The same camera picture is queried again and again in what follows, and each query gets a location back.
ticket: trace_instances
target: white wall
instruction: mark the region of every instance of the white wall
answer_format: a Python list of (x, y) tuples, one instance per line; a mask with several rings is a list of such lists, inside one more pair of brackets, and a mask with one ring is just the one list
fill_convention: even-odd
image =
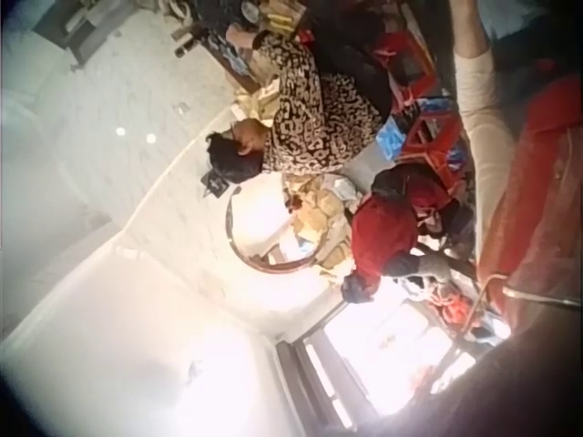
[[(0, 186), (4, 330), (6, 320), (21, 320), (43, 297), (42, 292), (27, 292), (32, 278), (66, 250), (111, 224), (111, 219), (87, 204), (59, 166), (26, 100), (14, 92), (3, 93)], [(62, 269), (65, 265), (61, 263), (59, 269), (52, 269), (56, 280), (44, 293), (117, 231), (106, 234), (87, 250), (76, 251), (74, 259), (69, 256), (67, 268)]]
[(105, 247), (51, 300), (2, 344), (2, 365), (55, 435), (302, 435), (273, 347), (145, 254)]

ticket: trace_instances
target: patterned shirt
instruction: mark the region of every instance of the patterned shirt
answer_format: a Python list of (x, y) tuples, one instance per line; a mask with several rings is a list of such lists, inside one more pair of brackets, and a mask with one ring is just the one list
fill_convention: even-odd
[(261, 33), (253, 48), (280, 70), (280, 108), (265, 145), (263, 171), (332, 172), (374, 141), (383, 120), (351, 77), (320, 76), (312, 53), (285, 36)]

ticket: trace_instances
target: hand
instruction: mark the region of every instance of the hand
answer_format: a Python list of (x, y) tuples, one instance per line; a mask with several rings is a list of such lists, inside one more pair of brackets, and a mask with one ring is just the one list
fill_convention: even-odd
[(239, 48), (253, 48), (253, 40), (256, 34), (239, 30), (237, 25), (230, 25), (227, 29), (226, 39), (229, 43)]

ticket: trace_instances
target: red fabric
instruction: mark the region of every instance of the red fabric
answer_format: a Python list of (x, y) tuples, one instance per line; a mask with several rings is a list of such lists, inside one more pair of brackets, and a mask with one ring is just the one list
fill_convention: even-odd
[(353, 219), (352, 251), (359, 276), (378, 284), (386, 262), (417, 242), (417, 219), (405, 202), (371, 196)]
[(406, 196), (415, 209), (423, 212), (439, 210), (451, 201), (447, 191), (439, 184), (418, 174), (408, 175)]
[[(581, 235), (582, 128), (578, 76), (556, 81), (530, 104), (506, 193), (480, 255), (481, 282), (501, 273), (518, 290), (549, 293), (573, 271)], [(491, 281), (488, 296), (515, 330), (526, 306), (506, 299), (505, 284)]]

